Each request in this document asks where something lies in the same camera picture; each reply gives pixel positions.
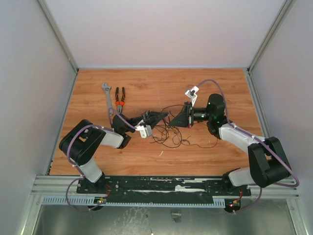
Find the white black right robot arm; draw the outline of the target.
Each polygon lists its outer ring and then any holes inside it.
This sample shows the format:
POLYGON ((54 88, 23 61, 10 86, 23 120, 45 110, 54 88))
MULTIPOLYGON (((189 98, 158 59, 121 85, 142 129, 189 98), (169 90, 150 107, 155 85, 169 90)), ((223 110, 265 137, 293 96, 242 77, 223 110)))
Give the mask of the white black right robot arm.
POLYGON ((169 125, 190 128, 195 122, 203 121, 207 122, 211 135, 233 144, 248 155, 248 167, 234 169, 223 175, 224 193, 233 195, 242 185, 265 188, 291 175, 290 164, 280 141, 276 137, 255 136, 228 121, 224 99, 220 94, 210 95, 205 108, 194 108, 191 102, 185 102, 169 125))

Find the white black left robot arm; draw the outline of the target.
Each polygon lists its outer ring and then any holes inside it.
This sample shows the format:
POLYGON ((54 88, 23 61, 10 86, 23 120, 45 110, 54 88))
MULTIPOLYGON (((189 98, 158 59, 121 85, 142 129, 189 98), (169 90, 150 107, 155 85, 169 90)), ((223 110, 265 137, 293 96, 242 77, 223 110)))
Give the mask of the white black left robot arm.
POLYGON ((150 137, 153 128, 167 116, 167 112, 154 111, 145 111, 133 118, 116 114, 112 119, 111 128, 95 125, 84 119, 62 138, 59 149, 80 172, 89 189, 100 193, 104 190, 106 179, 93 158, 97 148, 101 145, 116 149, 125 148, 131 140, 128 132, 139 132, 143 139, 150 137))

